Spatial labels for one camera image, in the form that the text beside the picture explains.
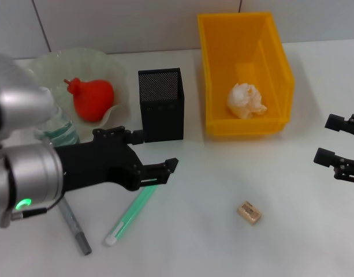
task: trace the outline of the tiled wall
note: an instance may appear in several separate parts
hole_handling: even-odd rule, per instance
[[[354,38],[354,0],[0,0],[0,52],[199,47],[198,13],[269,10],[283,42]]]

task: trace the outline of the black pen holder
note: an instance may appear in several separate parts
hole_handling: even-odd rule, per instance
[[[179,68],[138,71],[146,143],[182,140],[184,92]]]

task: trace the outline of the red toy fruit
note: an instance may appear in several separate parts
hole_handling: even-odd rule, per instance
[[[114,103],[113,86],[105,80],[82,82],[78,78],[64,80],[67,90],[73,95],[78,115],[86,121],[99,121]]]

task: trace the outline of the small beige block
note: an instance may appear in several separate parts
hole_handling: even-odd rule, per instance
[[[245,201],[245,203],[239,206],[237,213],[246,219],[250,224],[255,224],[262,217],[262,213],[248,201]]]

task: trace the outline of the white tabletop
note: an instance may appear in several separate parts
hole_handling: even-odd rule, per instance
[[[102,239],[137,193],[115,184],[67,193],[92,246],[86,257],[57,209],[0,229],[0,276],[354,276],[354,184],[313,163],[318,147],[354,159],[354,136],[324,128],[330,113],[354,113],[354,40],[285,50],[296,79],[291,123],[226,142],[203,134],[199,50],[113,55],[130,98],[112,124],[130,130],[142,127],[137,71],[181,68],[184,140],[133,148],[144,164],[177,157],[176,172],[112,248]],[[263,212],[254,226],[236,214],[245,200]]]

